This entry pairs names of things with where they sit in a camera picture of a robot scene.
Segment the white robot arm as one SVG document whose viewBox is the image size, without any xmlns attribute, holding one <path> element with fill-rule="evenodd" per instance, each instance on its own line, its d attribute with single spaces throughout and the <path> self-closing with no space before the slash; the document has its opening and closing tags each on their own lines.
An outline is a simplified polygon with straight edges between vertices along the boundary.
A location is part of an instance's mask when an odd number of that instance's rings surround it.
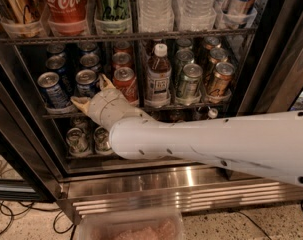
<svg viewBox="0 0 303 240">
<path fill-rule="evenodd" d="M 130 160 L 171 156 L 303 187 L 303 110 L 164 123 L 131 105 L 106 77 L 94 97 L 71 98 Z"/>
</svg>

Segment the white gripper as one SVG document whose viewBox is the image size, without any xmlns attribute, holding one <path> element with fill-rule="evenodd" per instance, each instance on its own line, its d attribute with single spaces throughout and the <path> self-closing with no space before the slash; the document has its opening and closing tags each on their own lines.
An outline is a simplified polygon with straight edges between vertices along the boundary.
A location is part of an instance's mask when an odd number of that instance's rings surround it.
<svg viewBox="0 0 303 240">
<path fill-rule="evenodd" d="M 119 120 L 138 117 L 141 110 L 131 105 L 121 91 L 114 89 L 112 81 L 103 73 L 99 75 L 100 91 L 92 99 L 89 97 L 71 97 L 71 102 L 95 123 L 106 130 Z"/>
</svg>

